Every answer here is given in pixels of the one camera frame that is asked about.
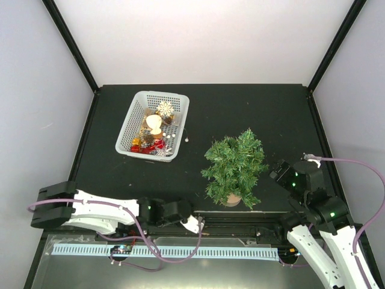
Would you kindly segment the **small green christmas tree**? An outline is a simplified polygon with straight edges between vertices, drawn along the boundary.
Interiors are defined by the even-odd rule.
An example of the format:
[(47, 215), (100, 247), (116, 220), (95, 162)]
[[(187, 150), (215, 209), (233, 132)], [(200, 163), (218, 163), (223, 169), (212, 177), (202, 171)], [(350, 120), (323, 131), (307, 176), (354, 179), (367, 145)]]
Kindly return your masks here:
[(231, 196), (250, 210), (260, 203), (253, 190), (268, 165), (262, 142), (250, 128), (237, 137), (214, 141), (205, 158), (211, 165), (201, 174), (208, 180), (205, 192), (215, 204), (225, 205)]

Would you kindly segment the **white plastic basket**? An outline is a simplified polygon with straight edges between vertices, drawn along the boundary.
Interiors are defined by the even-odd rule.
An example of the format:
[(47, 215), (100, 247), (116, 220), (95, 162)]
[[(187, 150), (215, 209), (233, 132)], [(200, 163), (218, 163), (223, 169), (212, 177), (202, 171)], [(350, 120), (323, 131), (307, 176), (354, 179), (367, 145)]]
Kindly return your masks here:
[[(146, 118), (149, 115), (158, 114), (156, 108), (161, 101), (171, 102), (174, 108), (174, 113), (171, 115), (173, 123), (171, 125), (166, 125), (162, 121), (161, 138), (157, 141), (154, 140), (152, 144), (147, 144), (143, 142), (143, 136), (150, 134)], [(141, 91), (136, 93), (117, 138), (115, 144), (116, 151), (122, 155), (133, 158), (167, 163), (171, 162), (176, 158), (179, 151), (188, 114), (188, 107), (189, 98), (185, 95), (155, 91)], [(132, 140), (134, 138), (141, 139), (141, 153), (130, 152)], [(173, 154), (170, 157), (156, 157), (155, 149), (163, 148), (164, 146), (172, 148)]]

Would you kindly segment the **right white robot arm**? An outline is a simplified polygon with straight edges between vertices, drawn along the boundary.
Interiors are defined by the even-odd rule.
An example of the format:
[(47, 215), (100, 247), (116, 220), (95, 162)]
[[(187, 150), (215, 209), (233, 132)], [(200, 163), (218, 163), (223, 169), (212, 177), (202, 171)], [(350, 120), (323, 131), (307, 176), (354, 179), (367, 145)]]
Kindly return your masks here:
[(294, 211), (273, 228), (281, 243), (296, 248), (325, 288), (378, 288), (358, 241), (347, 204), (328, 193), (321, 158), (305, 155), (290, 165), (280, 160), (269, 176), (289, 193)]

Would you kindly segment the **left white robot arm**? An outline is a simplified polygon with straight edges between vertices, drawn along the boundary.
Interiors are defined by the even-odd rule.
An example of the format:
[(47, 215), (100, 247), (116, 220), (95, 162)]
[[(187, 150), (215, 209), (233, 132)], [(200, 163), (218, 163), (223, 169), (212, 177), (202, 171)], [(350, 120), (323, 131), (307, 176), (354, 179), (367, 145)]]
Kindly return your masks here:
[(41, 188), (28, 211), (32, 213), (33, 228), (74, 226), (110, 235), (115, 240), (125, 239), (129, 226), (136, 222), (143, 229), (180, 224), (194, 234), (199, 232), (199, 221), (187, 200), (111, 199), (79, 190), (73, 181)]

